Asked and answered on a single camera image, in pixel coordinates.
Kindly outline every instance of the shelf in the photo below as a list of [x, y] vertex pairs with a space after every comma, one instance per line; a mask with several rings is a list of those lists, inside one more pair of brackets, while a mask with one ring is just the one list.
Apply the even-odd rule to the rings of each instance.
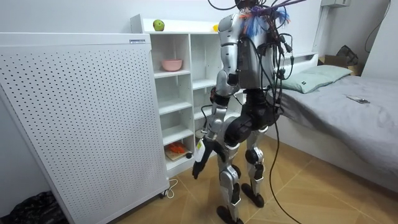
[[185, 162], [189, 162], [191, 159], [188, 159], [187, 157], [183, 156], [183, 157], [177, 159], [176, 161], [172, 161], [171, 159], [166, 157], [166, 168], [167, 168], [167, 170], [176, 168], [177, 166], [179, 166]]
[[146, 34], [218, 34], [218, 32], [195, 32], [195, 31], [146, 31]]
[[188, 70], [179, 70], [176, 72], [166, 72], [166, 71], [155, 71], [155, 78], [165, 78], [165, 77], [172, 77], [177, 75], [188, 75], [190, 71]]
[[182, 110], [191, 107], [192, 104], [184, 101], [183, 99], [169, 100], [159, 103], [159, 115], [171, 113], [174, 111]]
[[[215, 153], [213, 151], [213, 152], [211, 152], [210, 157], [213, 157], [215, 155], [217, 155], [217, 153]], [[195, 159], [194, 159], [193, 155], [192, 155], [191, 159], [187, 159], [186, 157], [183, 157], [176, 161], [171, 161], [169, 158], [166, 157], [167, 175], [169, 177], [175, 177], [177, 174], [180, 174], [181, 172], [192, 168], [194, 162], [195, 162]]]
[[[204, 118], [203, 113], [200, 110], [201, 107], [196, 107], [193, 109], [193, 119], [200, 119]], [[211, 107], [207, 107], [203, 109], [203, 112], [205, 112], [206, 116], [211, 115]]]
[[212, 87], [216, 85], [215, 80], [209, 79], [201, 79], [201, 80], [194, 80], [192, 81], [192, 88], [193, 90], [198, 90], [201, 88]]
[[193, 132], [182, 125], [162, 130], [163, 145], [181, 140], [185, 137], [192, 135]]

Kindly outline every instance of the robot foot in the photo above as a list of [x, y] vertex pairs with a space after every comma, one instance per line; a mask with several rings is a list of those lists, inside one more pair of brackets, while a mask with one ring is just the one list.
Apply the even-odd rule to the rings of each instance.
[[226, 223], [226, 224], [243, 224], [243, 221], [239, 218], [237, 221], [234, 221], [229, 213], [228, 208], [224, 206], [219, 206], [217, 208], [217, 215]]
[[243, 193], [248, 196], [248, 198], [250, 198], [250, 200], [253, 201], [253, 203], [259, 207], [262, 208], [264, 207], [264, 199], [261, 196], [261, 194], [257, 194], [255, 195], [251, 186], [249, 184], [242, 184], [241, 186], [241, 190], [243, 191]]

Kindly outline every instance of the cardboard box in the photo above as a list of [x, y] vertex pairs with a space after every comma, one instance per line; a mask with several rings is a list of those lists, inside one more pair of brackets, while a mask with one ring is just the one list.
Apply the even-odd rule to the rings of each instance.
[[342, 68], [348, 68], [351, 71], [353, 71], [351, 75], [361, 76], [364, 65], [360, 63], [357, 65], [347, 65], [347, 60], [348, 60], [347, 57], [332, 56], [332, 55], [326, 55], [324, 57], [319, 58], [319, 61], [321, 61], [320, 65], [334, 65]]

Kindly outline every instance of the perforated panel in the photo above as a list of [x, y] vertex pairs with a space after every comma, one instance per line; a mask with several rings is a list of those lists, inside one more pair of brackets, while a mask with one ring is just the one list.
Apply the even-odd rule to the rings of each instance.
[[167, 185], [150, 44], [0, 49], [2, 88], [75, 223]]

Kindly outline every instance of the green apple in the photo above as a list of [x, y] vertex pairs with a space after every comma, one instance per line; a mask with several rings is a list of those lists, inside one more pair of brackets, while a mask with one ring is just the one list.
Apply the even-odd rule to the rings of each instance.
[[164, 30], [164, 22], [160, 19], [154, 21], [154, 29], [155, 31], [163, 31]]

